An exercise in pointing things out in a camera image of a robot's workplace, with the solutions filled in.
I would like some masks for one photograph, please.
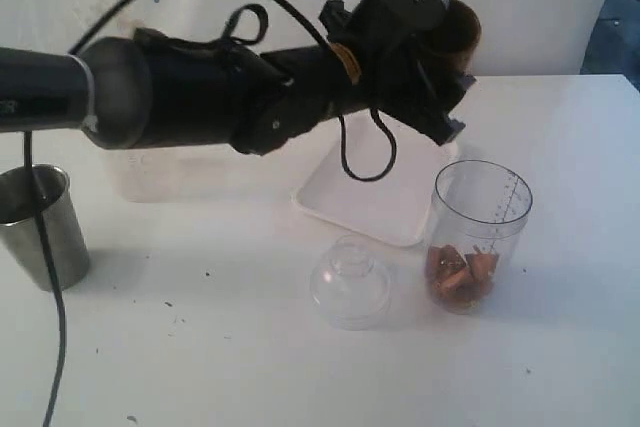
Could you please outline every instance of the robotic arm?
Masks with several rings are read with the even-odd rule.
[[[255,39],[233,36],[244,12]],[[263,155],[319,122],[364,108],[442,145],[464,124],[449,112],[473,78],[464,69],[480,25],[457,0],[340,0],[320,14],[322,45],[261,55],[249,47],[268,15],[249,4],[221,38],[198,43],[137,29],[78,56],[0,48],[0,132],[82,129],[105,149],[228,143]]]

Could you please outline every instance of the white foam tray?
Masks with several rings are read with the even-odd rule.
[[[363,183],[343,172],[340,142],[293,195],[303,212],[390,245],[422,240],[438,172],[454,162],[458,146],[436,146],[428,137],[383,116],[398,141],[398,158],[384,179]],[[368,115],[347,118],[347,157],[359,176],[379,173],[389,159],[389,141]]]

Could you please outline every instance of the metal cup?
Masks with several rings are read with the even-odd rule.
[[[69,176],[53,165],[34,165],[33,172],[60,288],[64,290],[82,280],[90,264],[69,196]],[[0,175],[0,241],[40,289],[51,291],[24,167]]]

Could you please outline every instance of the clear plastic lid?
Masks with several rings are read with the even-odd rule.
[[[391,277],[356,236],[338,240],[311,274],[311,299],[334,327],[362,330],[380,322],[391,301]]]

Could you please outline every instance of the dark floor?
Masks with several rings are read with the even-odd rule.
[[[640,2],[605,1],[581,72],[623,74],[640,90]]]

